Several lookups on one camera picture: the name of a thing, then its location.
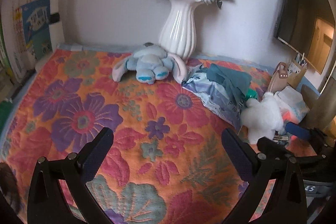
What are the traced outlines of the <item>white fluffy plush toy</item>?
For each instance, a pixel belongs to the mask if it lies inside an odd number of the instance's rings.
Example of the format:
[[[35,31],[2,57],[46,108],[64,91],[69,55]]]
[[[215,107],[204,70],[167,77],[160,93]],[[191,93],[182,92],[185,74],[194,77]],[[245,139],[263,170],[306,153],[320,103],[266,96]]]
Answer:
[[[280,108],[273,93],[266,92],[262,101],[250,98],[246,108],[240,114],[241,125],[248,129],[248,141],[257,144],[260,138],[273,140],[275,132],[284,125]]]

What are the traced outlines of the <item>dark teal cloth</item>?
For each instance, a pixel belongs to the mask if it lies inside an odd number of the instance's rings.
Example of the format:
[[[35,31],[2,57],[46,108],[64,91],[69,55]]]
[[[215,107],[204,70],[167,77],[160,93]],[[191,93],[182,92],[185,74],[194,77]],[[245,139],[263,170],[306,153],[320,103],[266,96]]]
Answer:
[[[243,108],[252,81],[251,75],[211,64],[206,68],[206,77],[214,89],[226,98],[226,103],[234,104],[239,110]]]

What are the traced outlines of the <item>blue stitch plush toy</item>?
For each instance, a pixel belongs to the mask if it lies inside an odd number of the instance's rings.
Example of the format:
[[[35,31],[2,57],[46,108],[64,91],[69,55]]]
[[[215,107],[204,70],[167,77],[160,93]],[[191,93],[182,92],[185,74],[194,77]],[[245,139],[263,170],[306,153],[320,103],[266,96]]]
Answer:
[[[173,75],[173,79],[181,84],[188,75],[187,66],[178,55],[153,43],[145,43],[130,56],[119,61],[112,69],[112,79],[120,82],[128,71],[135,71],[138,82],[150,85],[166,79],[169,75]]]

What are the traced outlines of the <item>blue tissue pack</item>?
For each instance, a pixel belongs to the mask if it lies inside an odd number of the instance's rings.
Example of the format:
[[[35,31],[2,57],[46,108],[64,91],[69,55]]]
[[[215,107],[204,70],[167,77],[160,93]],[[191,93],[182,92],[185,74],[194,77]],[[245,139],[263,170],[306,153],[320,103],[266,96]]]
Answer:
[[[308,108],[303,100],[302,94],[291,86],[287,86],[282,91],[276,92],[274,98],[280,108],[284,122],[299,124],[310,111],[310,108]]]

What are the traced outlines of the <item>beige thermos bottle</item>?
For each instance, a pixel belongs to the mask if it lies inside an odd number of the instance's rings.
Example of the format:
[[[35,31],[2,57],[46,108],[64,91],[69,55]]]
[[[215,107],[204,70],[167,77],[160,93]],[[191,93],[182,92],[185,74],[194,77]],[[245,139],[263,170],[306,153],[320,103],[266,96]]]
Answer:
[[[319,97],[307,85],[302,85],[301,94],[310,110],[300,125],[305,128],[318,128],[321,131],[327,129],[335,118],[335,68]]]

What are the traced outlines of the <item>green plastic toy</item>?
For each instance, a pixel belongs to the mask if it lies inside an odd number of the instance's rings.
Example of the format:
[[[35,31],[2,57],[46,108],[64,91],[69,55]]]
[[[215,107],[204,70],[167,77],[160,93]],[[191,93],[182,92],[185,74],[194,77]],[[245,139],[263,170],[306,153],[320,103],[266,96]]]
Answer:
[[[256,99],[258,101],[259,95],[254,89],[249,88],[245,95],[244,101],[247,102],[251,98]]]

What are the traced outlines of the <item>cork pen holder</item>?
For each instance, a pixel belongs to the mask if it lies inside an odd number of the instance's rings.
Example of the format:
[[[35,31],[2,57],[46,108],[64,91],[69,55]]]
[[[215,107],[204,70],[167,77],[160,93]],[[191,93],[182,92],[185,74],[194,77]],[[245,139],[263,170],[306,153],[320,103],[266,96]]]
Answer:
[[[307,71],[307,62],[299,53],[288,64],[287,83],[294,89],[299,86]]]

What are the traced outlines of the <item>blue printed plastic package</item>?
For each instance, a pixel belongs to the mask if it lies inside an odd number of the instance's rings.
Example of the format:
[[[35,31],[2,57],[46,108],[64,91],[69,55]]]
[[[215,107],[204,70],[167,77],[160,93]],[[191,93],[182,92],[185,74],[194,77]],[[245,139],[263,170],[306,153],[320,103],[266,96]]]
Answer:
[[[182,83],[182,87],[200,98],[203,106],[232,125],[234,129],[241,128],[240,113],[244,109],[244,105],[239,110],[234,104],[226,103],[226,98],[221,96],[207,80],[206,67],[202,64],[189,68],[189,75],[187,80]]]

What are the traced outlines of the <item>floral orange tablecloth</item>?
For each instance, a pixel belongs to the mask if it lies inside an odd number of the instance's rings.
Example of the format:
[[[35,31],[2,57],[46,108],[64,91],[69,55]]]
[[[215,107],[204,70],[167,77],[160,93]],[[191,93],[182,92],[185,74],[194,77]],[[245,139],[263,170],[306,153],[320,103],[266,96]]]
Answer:
[[[57,50],[24,92],[5,135],[27,219],[37,159],[78,152],[103,127],[112,148],[88,188],[115,223],[220,223],[247,188],[221,144],[229,124],[172,78],[119,83],[122,54]]]

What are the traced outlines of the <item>white ribbed ceramic vase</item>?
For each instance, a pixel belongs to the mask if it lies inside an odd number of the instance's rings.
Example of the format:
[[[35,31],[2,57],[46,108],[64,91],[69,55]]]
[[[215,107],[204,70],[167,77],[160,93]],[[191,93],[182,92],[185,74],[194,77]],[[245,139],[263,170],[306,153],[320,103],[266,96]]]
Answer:
[[[186,61],[197,45],[195,9],[204,4],[201,0],[169,0],[170,13],[159,35],[158,44]]]

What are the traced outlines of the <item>stack of children's books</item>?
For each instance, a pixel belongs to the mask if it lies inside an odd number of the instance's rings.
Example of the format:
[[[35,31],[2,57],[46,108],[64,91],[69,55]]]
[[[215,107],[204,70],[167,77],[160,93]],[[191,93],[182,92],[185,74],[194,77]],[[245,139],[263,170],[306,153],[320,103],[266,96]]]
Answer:
[[[52,52],[50,0],[2,0],[1,30],[17,82]]]

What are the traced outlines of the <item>black wall television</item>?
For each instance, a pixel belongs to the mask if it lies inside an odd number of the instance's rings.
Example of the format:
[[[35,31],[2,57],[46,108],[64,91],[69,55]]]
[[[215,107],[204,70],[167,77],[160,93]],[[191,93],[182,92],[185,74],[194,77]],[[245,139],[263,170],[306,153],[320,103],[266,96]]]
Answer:
[[[334,30],[329,0],[284,0],[275,36],[304,55],[321,74],[331,51]]]

